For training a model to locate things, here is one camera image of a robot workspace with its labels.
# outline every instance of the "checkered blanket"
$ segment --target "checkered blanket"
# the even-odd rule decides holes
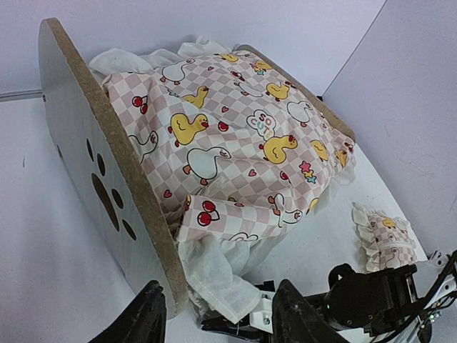
[[[354,142],[247,51],[112,74],[103,88],[164,213],[183,209],[178,241],[286,234],[354,162]],[[192,195],[220,178],[210,199]]]

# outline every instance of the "white backdrop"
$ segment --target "white backdrop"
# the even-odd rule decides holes
[[[457,249],[456,18],[454,0],[388,0],[324,97],[429,252]],[[446,318],[435,342],[456,342]]]
[[[39,89],[37,38],[55,16],[85,59],[112,47],[148,52],[193,35],[251,44],[322,94],[384,0],[3,0],[0,94]]]

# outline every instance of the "ruffled pillow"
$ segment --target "ruffled pillow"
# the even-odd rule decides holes
[[[416,243],[409,237],[411,225],[408,221],[390,218],[382,211],[373,211],[360,204],[354,204],[352,218],[368,257],[367,271],[399,268],[416,262]]]

